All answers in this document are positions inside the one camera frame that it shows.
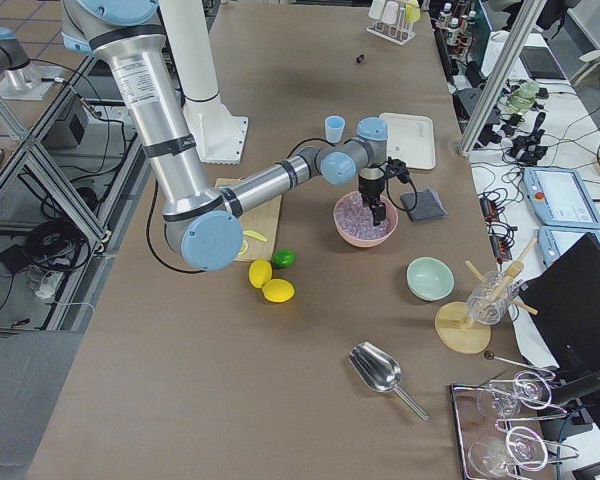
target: green bowl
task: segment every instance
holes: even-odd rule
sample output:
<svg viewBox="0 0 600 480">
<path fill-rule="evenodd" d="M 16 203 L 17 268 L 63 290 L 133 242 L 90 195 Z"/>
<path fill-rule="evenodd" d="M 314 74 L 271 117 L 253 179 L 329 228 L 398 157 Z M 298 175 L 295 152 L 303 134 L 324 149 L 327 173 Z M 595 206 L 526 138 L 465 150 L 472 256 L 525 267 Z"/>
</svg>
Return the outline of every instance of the green bowl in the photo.
<svg viewBox="0 0 600 480">
<path fill-rule="evenodd" d="M 407 285 L 416 297 L 440 300 L 453 291 L 453 273 L 437 258 L 416 258 L 407 267 Z"/>
</svg>

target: pink bowl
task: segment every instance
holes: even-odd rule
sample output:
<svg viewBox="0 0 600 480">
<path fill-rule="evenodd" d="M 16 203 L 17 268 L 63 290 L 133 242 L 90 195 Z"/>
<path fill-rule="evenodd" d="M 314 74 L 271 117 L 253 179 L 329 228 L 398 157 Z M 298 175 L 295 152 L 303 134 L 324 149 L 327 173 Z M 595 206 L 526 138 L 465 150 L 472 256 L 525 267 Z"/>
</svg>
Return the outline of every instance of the pink bowl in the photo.
<svg viewBox="0 0 600 480">
<path fill-rule="evenodd" d="M 382 242 L 384 242 L 387 238 L 389 238 L 391 236 L 391 234 L 395 231 L 396 227 L 398 226 L 398 209 L 396 209 L 396 207 L 391 203 L 391 201 L 387 197 L 385 197 L 384 195 L 380 195 L 381 200 L 384 202 L 384 204 L 387 207 L 387 220 L 389 222 L 389 225 L 387 227 L 387 233 L 385 235 L 383 235 L 382 237 L 375 238 L 373 240 L 365 240 L 362 238 L 357 238 L 357 237 L 351 235 L 350 233 L 346 232 L 338 224 L 338 219 L 336 218 L 336 212 L 341 208 L 342 204 L 346 200 L 348 200 L 349 197 L 351 197 L 353 195 L 360 195 L 360 193 L 358 193 L 358 192 L 347 193 L 340 200 L 338 200 L 335 207 L 333 208 L 333 221 L 336 224 L 336 230 L 338 230 L 338 233 L 340 234 L 340 236 L 342 238 L 344 238 L 347 241 L 347 243 L 350 243 L 354 247 L 369 248 L 369 247 L 375 247 L 376 245 L 380 245 Z"/>
</svg>

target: bottle rack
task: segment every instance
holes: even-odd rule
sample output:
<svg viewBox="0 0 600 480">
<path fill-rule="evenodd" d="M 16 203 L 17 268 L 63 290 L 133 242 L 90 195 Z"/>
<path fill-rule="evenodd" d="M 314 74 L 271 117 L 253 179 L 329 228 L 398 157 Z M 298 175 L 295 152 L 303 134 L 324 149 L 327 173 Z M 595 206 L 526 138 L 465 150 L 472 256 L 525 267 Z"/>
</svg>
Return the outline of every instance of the bottle rack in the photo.
<svg viewBox="0 0 600 480">
<path fill-rule="evenodd" d="M 409 0 L 374 0 L 369 8 L 372 22 L 367 27 L 367 32 L 404 45 L 415 37 L 413 21 L 408 20 L 408 7 L 419 9 L 417 3 Z"/>
</svg>

